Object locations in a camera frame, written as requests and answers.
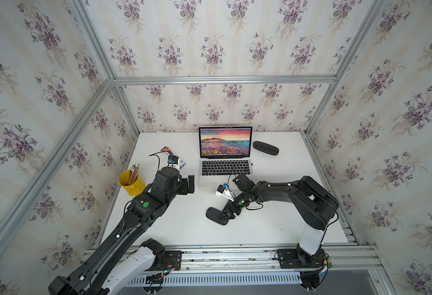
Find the black wireless mouse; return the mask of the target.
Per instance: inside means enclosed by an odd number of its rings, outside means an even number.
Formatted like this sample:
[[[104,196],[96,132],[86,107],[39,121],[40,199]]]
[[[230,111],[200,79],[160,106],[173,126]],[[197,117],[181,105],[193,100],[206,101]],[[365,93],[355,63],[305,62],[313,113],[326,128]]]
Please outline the black wireless mouse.
[[[225,225],[227,225],[228,220],[222,219],[221,213],[222,212],[217,210],[216,208],[210,207],[206,211],[206,218],[208,218],[209,220],[211,220],[211,221],[213,221],[219,225],[225,226]]]

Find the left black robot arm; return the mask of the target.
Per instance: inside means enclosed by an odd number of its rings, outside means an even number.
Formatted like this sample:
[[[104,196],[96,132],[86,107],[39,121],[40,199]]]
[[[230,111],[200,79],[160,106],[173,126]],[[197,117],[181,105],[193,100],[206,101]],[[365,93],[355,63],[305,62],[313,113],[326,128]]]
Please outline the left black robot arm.
[[[143,192],[125,205],[121,221],[98,249],[67,277],[49,285],[52,295],[97,295],[105,279],[130,246],[168,209],[177,195],[195,191],[194,176],[181,176],[173,167],[163,167]]]

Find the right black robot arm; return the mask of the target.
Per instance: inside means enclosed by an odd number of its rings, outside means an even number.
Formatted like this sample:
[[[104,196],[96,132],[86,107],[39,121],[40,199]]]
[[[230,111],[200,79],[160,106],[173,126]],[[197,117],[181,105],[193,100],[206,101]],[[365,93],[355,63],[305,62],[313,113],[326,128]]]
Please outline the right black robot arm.
[[[339,218],[340,203],[312,177],[304,176],[300,180],[285,183],[254,183],[246,175],[240,174],[233,179],[233,183],[240,194],[228,200],[221,211],[209,208],[206,212],[208,219],[225,226],[253,202],[287,202],[294,205],[305,222],[297,252],[310,258],[321,253],[328,227]]]

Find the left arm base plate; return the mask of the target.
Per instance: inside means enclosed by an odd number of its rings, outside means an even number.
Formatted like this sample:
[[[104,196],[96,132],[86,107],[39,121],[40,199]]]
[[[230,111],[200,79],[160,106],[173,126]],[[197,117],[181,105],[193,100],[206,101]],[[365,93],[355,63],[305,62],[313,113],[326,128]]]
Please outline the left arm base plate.
[[[182,251],[165,251],[164,254],[157,255],[153,265],[148,271],[170,271],[180,270],[182,261]]]

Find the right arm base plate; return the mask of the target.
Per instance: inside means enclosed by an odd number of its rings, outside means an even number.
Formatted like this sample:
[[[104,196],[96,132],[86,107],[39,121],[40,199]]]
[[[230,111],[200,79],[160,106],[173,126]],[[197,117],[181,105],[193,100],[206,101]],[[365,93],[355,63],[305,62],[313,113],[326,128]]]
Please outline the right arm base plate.
[[[321,248],[314,256],[298,248],[279,249],[274,259],[279,262],[281,269],[323,269],[329,255]]]

